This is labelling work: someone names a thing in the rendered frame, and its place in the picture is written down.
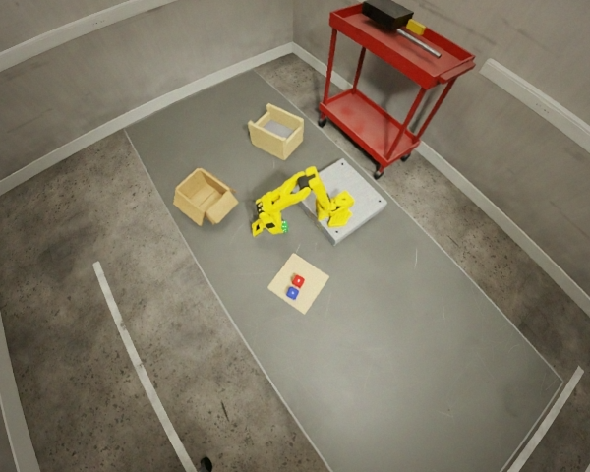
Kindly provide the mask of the beige flat mat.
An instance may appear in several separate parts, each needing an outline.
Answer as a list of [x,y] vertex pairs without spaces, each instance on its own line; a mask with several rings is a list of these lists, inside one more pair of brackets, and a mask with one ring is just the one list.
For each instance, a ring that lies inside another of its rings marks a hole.
[[[297,274],[305,278],[301,289],[292,285]],[[327,280],[326,274],[293,253],[268,289],[305,315]],[[295,301],[286,297],[290,287],[299,290]]]

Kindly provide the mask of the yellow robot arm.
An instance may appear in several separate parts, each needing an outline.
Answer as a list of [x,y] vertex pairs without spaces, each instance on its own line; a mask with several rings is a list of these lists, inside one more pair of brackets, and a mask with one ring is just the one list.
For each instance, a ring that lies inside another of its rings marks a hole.
[[[349,208],[353,200],[345,191],[330,199],[318,177],[320,176],[313,166],[306,169],[306,173],[299,172],[273,192],[268,192],[261,199],[258,199],[256,206],[263,226],[267,230],[277,227],[275,214],[292,204],[304,200],[311,190],[316,194],[315,212],[318,220],[331,217],[328,223],[329,228],[345,226],[348,218],[352,216]],[[290,192],[297,184],[299,184],[301,191],[290,195]]]

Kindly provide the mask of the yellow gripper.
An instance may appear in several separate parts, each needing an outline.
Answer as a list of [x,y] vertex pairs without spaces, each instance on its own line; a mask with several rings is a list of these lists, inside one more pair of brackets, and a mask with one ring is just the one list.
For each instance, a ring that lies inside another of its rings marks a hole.
[[[275,214],[275,218],[276,218],[276,223],[277,223],[277,227],[274,227],[272,229],[269,229],[269,232],[271,234],[277,234],[277,233],[283,233],[283,230],[281,229],[281,225],[282,225],[282,221],[281,221],[281,213],[278,212]],[[263,226],[263,222],[261,219],[258,219],[255,223],[252,224],[253,227],[253,235],[257,236],[258,234],[260,234],[263,231],[263,228],[265,228]],[[281,230],[281,232],[280,232]]]

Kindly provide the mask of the red die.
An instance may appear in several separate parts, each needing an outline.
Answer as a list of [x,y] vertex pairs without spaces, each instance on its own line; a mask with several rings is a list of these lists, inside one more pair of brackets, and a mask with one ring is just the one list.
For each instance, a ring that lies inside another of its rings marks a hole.
[[305,282],[305,278],[301,277],[300,275],[296,275],[294,280],[292,281],[292,285],[296,286],[297,288],[301,289],[303,283]]

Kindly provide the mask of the blue die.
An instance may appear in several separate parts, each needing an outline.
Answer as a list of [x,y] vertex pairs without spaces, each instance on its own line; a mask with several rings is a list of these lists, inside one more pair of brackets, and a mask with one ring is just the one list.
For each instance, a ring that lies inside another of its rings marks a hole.
[[299,290],[297,290],[297,289],[295,289],[293,287],[290,287],[289,290],[288,290],[288,292],[287,292],[287,294],[286,294],[286,296],[288,298],[290,298],[290,299],[292,299],[292,300],[295,301],[296,300],[296,297],[298,296],[298,293],[299,293]]

